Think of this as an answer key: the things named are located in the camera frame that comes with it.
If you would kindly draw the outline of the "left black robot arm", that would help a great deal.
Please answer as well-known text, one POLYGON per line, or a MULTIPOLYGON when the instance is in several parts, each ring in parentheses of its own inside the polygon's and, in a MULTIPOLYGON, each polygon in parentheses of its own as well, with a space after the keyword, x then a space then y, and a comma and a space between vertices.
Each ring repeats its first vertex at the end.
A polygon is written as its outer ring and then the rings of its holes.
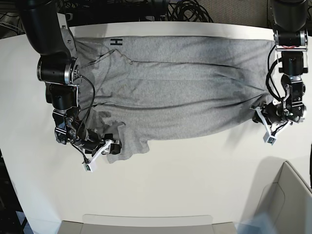
POLYGON ((277 59, 268 66, 266 87, 274 101, 254 107, 253 121, 266 129, 264 141, 274 144, 277 135, 293 123, 304 121, 305 85, 301 76, 308 72, 307 0, 272 0, 274 41, 277 59))

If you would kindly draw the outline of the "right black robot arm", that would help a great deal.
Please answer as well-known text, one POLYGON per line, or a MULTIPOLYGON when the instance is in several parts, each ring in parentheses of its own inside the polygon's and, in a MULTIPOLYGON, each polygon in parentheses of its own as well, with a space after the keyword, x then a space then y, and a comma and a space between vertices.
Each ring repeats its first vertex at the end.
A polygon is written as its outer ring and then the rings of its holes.
POLYGON ((40 54, 37 78, 45 83, 46 101, 54 107, 56 141, 70 143, 82 154, 85 170, 93 172, 96 159, 120 153, 121 143, 112 134, 100 137, 85 127, 90 109, 79 118, 78 80, 89 79, 80 75, 79 61, 65 45, 56 4, 53 0, 18 0, 16 8, 30 44, 40 54))

